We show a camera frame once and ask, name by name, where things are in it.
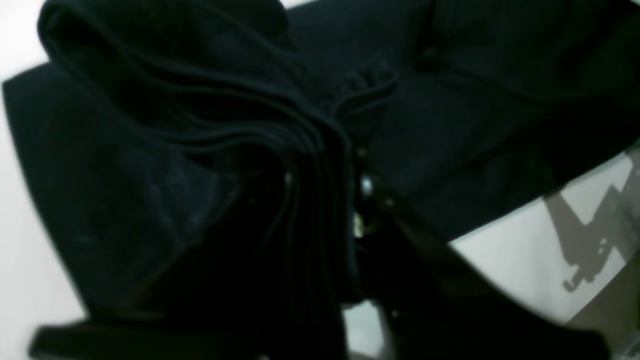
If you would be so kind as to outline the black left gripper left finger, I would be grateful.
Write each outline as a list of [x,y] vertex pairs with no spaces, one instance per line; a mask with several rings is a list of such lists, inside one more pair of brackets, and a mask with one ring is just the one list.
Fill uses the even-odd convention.
[[251,326],[210,312],[143,317],[121,313],[42,325],[27,348],[34,360],[268,360]]

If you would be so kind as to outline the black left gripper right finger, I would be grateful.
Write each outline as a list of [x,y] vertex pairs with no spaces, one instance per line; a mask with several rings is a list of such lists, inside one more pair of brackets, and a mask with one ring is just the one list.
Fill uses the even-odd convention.
[[425,226],[375,171],[353,157],[363,294],[382,312],[397,360],[608,360],[594,330],[556,325],[508,298]]

